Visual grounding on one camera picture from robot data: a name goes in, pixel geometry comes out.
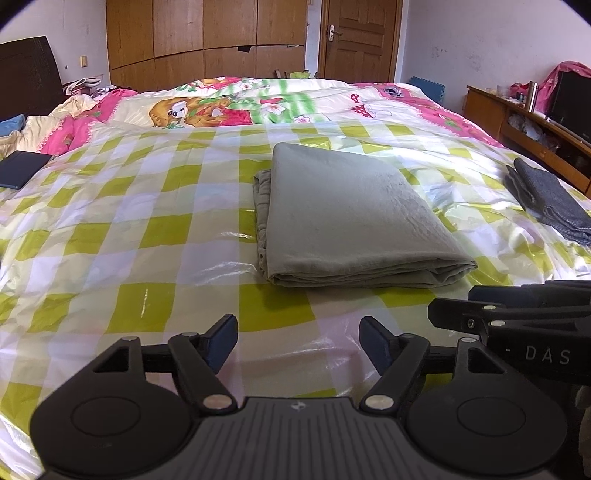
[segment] tablet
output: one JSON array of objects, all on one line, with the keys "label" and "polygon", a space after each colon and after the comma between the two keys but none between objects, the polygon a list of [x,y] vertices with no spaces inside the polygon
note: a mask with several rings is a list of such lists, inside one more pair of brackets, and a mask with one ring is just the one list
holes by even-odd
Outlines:
[{"label": "tablet", "polygon": [[20,190],[53,155],[17,150],[0,161],[0,187]]}]

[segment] pillow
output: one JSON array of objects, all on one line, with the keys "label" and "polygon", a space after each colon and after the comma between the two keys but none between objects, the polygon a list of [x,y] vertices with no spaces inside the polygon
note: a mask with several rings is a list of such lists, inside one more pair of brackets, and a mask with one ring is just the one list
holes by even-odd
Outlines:
[{"label": "pillow", "polygon": [[0,137],[7,137],[15,130],[20,132],[25,125],[25,116],[23,114],[17,115],[9,120],[0,122]]}]

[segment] pink bag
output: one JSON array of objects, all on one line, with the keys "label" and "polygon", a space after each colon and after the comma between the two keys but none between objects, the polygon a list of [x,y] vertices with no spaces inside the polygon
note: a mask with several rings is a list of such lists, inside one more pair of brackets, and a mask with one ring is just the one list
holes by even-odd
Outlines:
[{"label": "pink bag", "polygon": [[[558,74],[560,72],[577,72],[583,77],[591,78],[591,69],[578,61],[564,61],[559,63],[558,66],[552,70],[548,78],[540,85],[538,92],[538,99],[535,102],[535,109],[542,112],[548,113],[550,108],[550,99],[552,98],[552,92],[558,84]],[[527,95],[528,85],[522,85],[516,83],[511,86],[511,97],[514,98],[518,93]]]}]

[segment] bedspread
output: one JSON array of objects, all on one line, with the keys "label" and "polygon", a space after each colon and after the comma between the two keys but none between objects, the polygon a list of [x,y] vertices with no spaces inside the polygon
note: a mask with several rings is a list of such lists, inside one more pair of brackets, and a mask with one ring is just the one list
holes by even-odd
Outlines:
[{"label": "bedspread", "polygon": [[133,131],[359,119],[429,124],[441,134],[500,146],[479,127],[411,85],[220,77],[155,93],[117,89],[100,102],[86,95],[71,97],[49,116],[30,117],[18,141],[9,141],[8,148],[0,139],[0,158],[13,150],[63,155],[104,138],[104,125]]},{"label": "bedspread", "polygon": [[[359,346],[363,316],[454,345],[459,334],[427,320],[436,296],[589,275],[591,251],[537,223],[502,186],[515,153],[412,115],[174,129],[98,122],[89,143],[22,190],[0,190],[2,469],[40,473],[31,413],[121,336],[162,343],[234,313],[239,342],[220,377],[237,397],[359,398],[377,378]],[[252,178],[281,141],[391,162],[479,268],[434,290],[266,283],[255,268]],[[167,375],[149,378],[172,388]]]}]

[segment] dark gray folded cloth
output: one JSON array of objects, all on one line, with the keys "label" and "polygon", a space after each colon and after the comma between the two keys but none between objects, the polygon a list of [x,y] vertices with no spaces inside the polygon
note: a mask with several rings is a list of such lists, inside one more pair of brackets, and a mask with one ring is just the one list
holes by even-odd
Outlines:
[{"label": "dark gray folded cloth", "polygon": [[530,167],[516,158],[514,167],[507,166],[505,187],[524,210],[539,222],[558,230],[567,240],[591,245],[591,216],[567,192],[555,175]]}]

